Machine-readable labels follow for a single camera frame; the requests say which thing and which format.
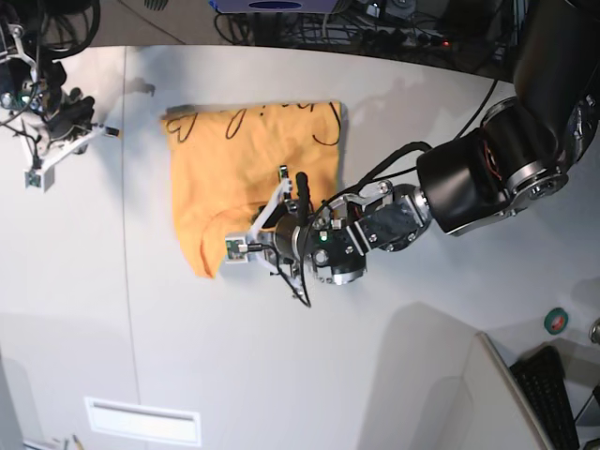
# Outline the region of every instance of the electronic equipment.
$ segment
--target electronic equipment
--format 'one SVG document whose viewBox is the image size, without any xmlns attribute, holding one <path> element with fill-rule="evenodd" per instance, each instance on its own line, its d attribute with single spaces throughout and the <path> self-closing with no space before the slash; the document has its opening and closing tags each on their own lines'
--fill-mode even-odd
<svg viewBox="0 0 600 450">
<path fill-rule="evenodd" d="M 54 20 L 63 23 L 65 15 L 88 9 L 92 20 L 84 39 L 46 42 Z M 54 183 L 56 164 L 83 153 L 101 134 L 119 134 L 92 122 L 93 98 L 80 89 L 62 89 L 67 74 L 60 60 L 89 46 L 99 21 L 99 0 L 0 0 L 0 107 L 9 113 L 0 127 L 21 137 L 27 187 L 46 191 Z"/>
<path fill-rule="evenodd" d="M 252 1 L 212 0 L 219 12 L 316 12 L 332 14 L 347 8 L 352 0 Z"/>
<path fill-rule="evenodd" d="M 306 175 L 297 175 L 293 200 L 282 167 L 281 183 L 250 231 L 228 237 L 228 260 L 257 261 L 279 273 L 310 307 L 305 266 L 320 281 L 346 284 L 366 273 L 368 252 L 400 251 L 433 220 L 445 233 L 461 235 L 518 215 L 564 188 L 592 142 L 599 64 L 600 7 L 540 1 L 527 17 L 517 96 L 492 106 L 479 128 L 436 148 L 405 145 L 314 213 Z M 394 185 L 403 172 L 378 177 L 414 151 L 423 154 L 406 172 L 416 170 L 419 187 Z"/>
</svg>

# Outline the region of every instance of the wire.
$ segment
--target wire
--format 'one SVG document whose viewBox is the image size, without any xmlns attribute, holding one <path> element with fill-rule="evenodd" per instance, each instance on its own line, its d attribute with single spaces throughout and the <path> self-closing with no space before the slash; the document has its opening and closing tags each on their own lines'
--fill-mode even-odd
<svg viewBox="0 0 600 450">
<path fill-rule="evenodd" d="M 406 145 L 403 145 L 401 148 L 399 148 L 394 153 L 392 153 L 392 155 L 390 155 L 389 157 L 384 159 L 381 163 L 379 163 L 377 166 L 375 166 L 375 168 L 372 171 L 370 171 L 369 173 L 367 173 L 367 175 L 363 176 L 363 178 L 361 178 L 358 183 L 341 190 L 336 195 L 331 197 L 329 200 L 323 202 L 321 204 L 321 206 L 317 209 L 317 211 L 315 211 L 315 214 L 312 215 L 312 217 L 308 221 L 307 231 L 306 231 L 307 236 L 304 239 L 304 243 L 300 246 L 300 248 L 298 250 L 299 260 L 300 260 L 300 281 L 302 283 L 302 290 L 304 291 L 306 301 L 309 305 L 311 305 L 311 303 L 310 303 L 310 297 L 308 295 L 308 289 L 307 289 L 307 280 L 306 280 L 306 274 L 305 274 L 305 270 L 304 270 L 304 259 L 307 256 L 308 234 L 312 230 L 315 220 L 321 215 L 321 213 L 325 210 L 325 208 L 331 209 L 330 204 L 332 201 L 338 199 L 339 197 L 341 197 L 344 194 L 359 192 L 364 186 L 366 186 L 370 183 L 375 183 L 377 181 L 386 180 L 389 178 L 393 178 L 395 176 L 400 176 L 400 175 L 404 175 L 406 173 L 411 173 L 411 172 L 415 171 L 416 168 L 413 167 L 406 171 L 401 171 L 401 172 L 392 173 L 390 175 L 386 175 L 385 177 L 374 178 L 374 176 L 376 174 L 381 173 L 382 171 L 387 169 L 392 163 L 398 161 L 401 158 L 404 158 L 408 154 L 410 154 L 414 151 L 426 152 L 430 149 L 431 149 L 431 145 L 429 145 L 428 143 L 425 143 L 425 142 L 410 142 L 410 143 L 407 143 Z"/>
<path fill-rule="evenodd" d="M 127 6 L 122 3 L 122 0 L 117 0 L 117 1 L 124 6 Z M 69 58 L 70 56 L 74 56 L 76 54 L 83 52 L 86 48 L 88 48 L 90 46 L 90 44 L 92 43 L 92 40 L 94 40 L 94 38 L 96 37 L 96 34 L 98 33 L 98 29 L 100 28 L 100 16 L 101 16 L 100 0 L 92 0 L 91 7 L 92 7 L 92 24 L 89 27 L 89 29 L 86 28 L 86 30 L 85 30 L 86 31 L 85 39 L 82 42 L 79 42 L 79 44 L 77 44 L 74 47 L 71 47 L 67 50 L 58 51 L 58 50 L 46 49 L 46 52 L 47 52 L 46 55 L 50 59 Z M 77 40 L 76 33 L 75 33 L 75 27 L 72 25 L 72 23 L 70 22 L 70 20 L 68 18 L 66 18 L 65 16 L 57 16 L 56 18 L 54 18 L 54 21 L 57 24 L 61 23 L 63 25 L 63 27 L 65 28 L 65 31 L 67 31 L 69 34 L 71 34 L 71 38 L 73 40 Z"/>
<path fill-rule="evenodd" d="M 287 275 L 285 275 L 283 273 L 283 270 L 281 269 L 281 265 L 279 265 L 280 262 L 280 258 L 281 255 L 279 255 L 278 250 L 274 247 L 274 246 L 270 246 L 268 244 L 262 244 L 263 248 L 268 248 L 270 249 L 273 253 L 275 253 L 275 266 L 277 268 L 277 272 L 279 273 L 279 275 L 283 278 L 283 280 L 286 282 L 286 284 L 290 287 L 290 289 L 293 292 L 293 295 L 300 300 L 300 303 L 302 303 L 305 307 L 307 308 L 311 308 L 311 304 L 310 304 L 310 300 L 307 298 L 307 301 L 305 302 L 305 300 L 302 299 L 302 295 L 300 295 L 300 293 L 296 290 L 296 288 L 293 286 L 292 282 L 290 281 L 290 279 L 288 278 Z"/>
<path fill-rule="evenodd" d="M 389 180 L 390 178 L 396 178 L 397 176 L 406 175 L 407 173 L 412 173 L 415 171 L 416 171 L 416 167 L 411 167 L 410 169 L 407 169 L 405 171 L 390 173 L 389 175 L 386 175 L 386 176 L 380 176 L 379 178 L 374 178 L 371 180 L 371 183 L 378 183 L 380 181 Z"/>
<path fill-rule="evenodd" d="M 491 84 L 491 86 L 489 87 L 489 91 L 487 91 L 486 96 L 484 97 L 484 100 L 481 102 L 481 104 L 479 105 L 479 108 L 477 108 L 477 111 L 475 111 L 475 114 L 472 115 L 471 119 L 469 119 L 469 122 L 467 122 L 467 124 L 462 128 L 462 130 L 457 134 L 457 136 L 454 138 L 454 140 L 456 139 L 460 139 L 462 137 L 463 134 L 465 134 L 465 131 L 467 131 L 467 129 L 469 129 L 469 127 L 471 126 L 471 124 L 475 121 L 475 119 L 479 116 L 479 114 L 481 113 L 481 111 L 484 110 L 484 108 L 486 107 L 486 105 L 489 102 L 489 99 L 491 98 L 492 94 L 494 93 L 494 90 L 496 89 L 496 86 L 498 85 L 498 80 L 494 80 L 494 82 Z"/>
<path fill-rule="evenodd" d="M 218 20 L 221 17 L 224 17 L 225 19 L 227 19 L 228 26 L 229 26 L 229 32 L 232 35 L 231 37 L 225 36 L 225 33 L 223 33 L 223 31 L 218 26 Z M 245 20 L 246 20 L 245 17 L 242 18 L 237 14 L 223 14 L 223 13 L 218 12 L 217 15 L 215 16 L 215 18 L 213 19 L 213 25 L 215 26 L 215 30 L 217 31 L 218 35 L 223 40 L 229 42 L 230 44 L 232 44 L 232 45 L 250 45 L 250 41 L 248 39 L 249 35 L 250 35 L 249 24 L 247 22 L 245 22 Z M 237 27 L 237 29 L 239 30 L 239 33 L 242 36 L 241 38 L 238 38 L 238 36 L 235 34 L 235 32 L 233 30 L 234 24 Z"/>
<path fill-rule="evenodd" d="M 32 143 L 34 144 L 34 148 L 38 147 L 38 141 L 36 141 L 36 138 L 34 138 L 31 134 L 26 133 L 24 131 L 19 131 L 16 128 L 11 127 L 10 125 L 3 125 L 4 128 L 9 129 L 10 131 L 12 131 L 13 133 L 15 133 L 18 136 L 24 136 L 27 139 L 30 139 L 32 141 Z M 34 152 L 31 150 L 31 148 L 29 149 L 29 153 L 31 153 L 31 156 L 34 155 Z"/>
<path fill-rule="evenodd" d="M 153 27 L 155 30 L 158 30 L 160 33 L 162 33 L 165 36 L 168 36 L 169 38 L 177 41 L 180 44 L 183 45 L 188 45 L 187 42 L 181 40 L 179 37 L 169 33 L 167 30 L 160 28 L 158 25 L 156 25 L 155 23 L 149 21 L 148 19 L 146 19 L 142 14 L 140 14 L 138 11 L 136 11 L 134 8 L 130 7 L 127 3 L 125 3 L 123 0 L 116 0 L 117 3 L 119 5 L 121 5 L 123 8 L 127 9 L 131 14 L 133 14 L 134 16 L 136 16 L 138 19 L 140 19 L 141 21 L 143 21 L 144 23 L 147 23 L 148 25 L 150 25 L 151 27 Z"/>
<path fill-rule="evenodd" d="M 9 123 L 11 123 L 13 120 L 15 120 L 17 117 L 19 117 L 21 114 L 23 114 L 25 111 L 27 111 L 29 109 L 29 107 L 31 106 L 31 102 L 34 101 L 34 96 L 36 96 L 38 94 L 38 85 L 39 85 L 39 76 L 40 76 L 40 74 L 39 74 L 39 54 L 40 54 L 40 48 L 41 48 L 41 35 L 42 35 L 43 22 L 44 22 L 43 21 L 44 12 L 45 12 L 45 9 L 43 7 L 43 1 L 37 0 L 37 18 L 38 18 L 37 43 L 36 43 L 37 80 L 31 86 L 32 91 L 31 91 L 31 93 L 29 95 L 29 99 L 27 100 L 25 105 L 20 110 L 18 110 L 14 114 L 12 114 L 7 120 L 0 122 L 0 127 L 5 127 Z"/>
</svg>

